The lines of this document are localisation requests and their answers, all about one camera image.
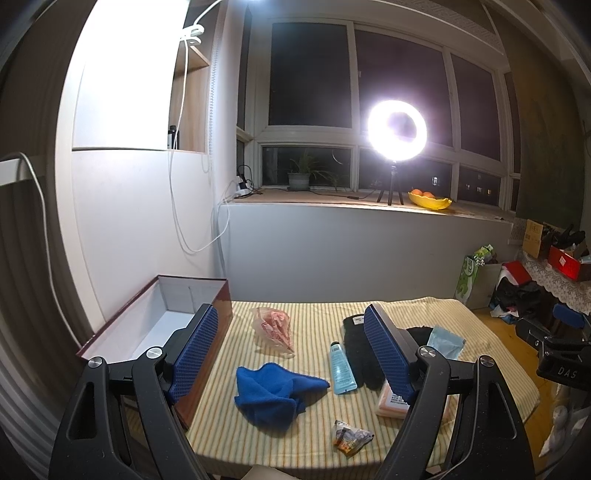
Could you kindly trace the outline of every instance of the plastic bag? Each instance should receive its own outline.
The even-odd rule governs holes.
[[[337,447],[347,457],[355,455],[363,445],[374,439],[374,434],[369,430],[352,427],[340,420],[335,420],[332,436],[333,446]]]
[[[295,355],[291,340],[290,316],[283,310],[268,307],[251,309],[254,315],[252,328],[264,344],[289,356]]]

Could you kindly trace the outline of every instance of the pink package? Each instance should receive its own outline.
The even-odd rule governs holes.
[[[257,307],[251,312],[254,315],[252,328],[257,337],[281,353],[293,355],[290,316],[282,310],[269,307]]]

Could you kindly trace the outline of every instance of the fruit bowl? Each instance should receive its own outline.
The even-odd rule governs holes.
[[[423,197],[422,195],[415,195],[411,192],[408,192],[408,198],[410,198],[411,202],[415,205],[428,208],[429,210],[443,210],[452,204],[450,199],[432,199],[429,197]]]

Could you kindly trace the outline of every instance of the bottle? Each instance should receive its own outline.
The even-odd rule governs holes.
[[[351,366],[339,342],[332,342],[330,344],[330,370],[335,395],[341,395],[341,393],[357,389],[357,383],[355,383]]]

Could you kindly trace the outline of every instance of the striped sheet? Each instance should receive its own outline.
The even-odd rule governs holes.
[[[210,473],[242,478],[252,465],[277,468],[303,480],[372,478],[394,441],[401,420],[378,417],[374,407],[378,393],[366,387],[346,395],[331,390],[309,405],[285,434],[262,432],[241,415],[234,404],[236,369],[259,368],[267,362],[329,382],[330,343],[343,340],[344,318],[362,313],[367,303],[247,303],[234,302],[234,320],[213,367],[203,399],[187,438],[202,465]],[[511,356],[498,337],[464,305],[456,300],[380,302],[399,327],[440,325],[464,337],[466,346],[460,360],[474,361],[488,354],[497,361],[526,420],[540,401],[534,383]],[[296,355],[282,359],[272,350],[255,345],[251,327],[253,307],[269,306],[291,316]],[[457,400],[452,397],[453,417]],[[336,419],[371,430],[374,440],[353,458],[347,459],[330,443],[330,429]],[[443,463],[452,435],[453,422],[442,425],[429,466]]]

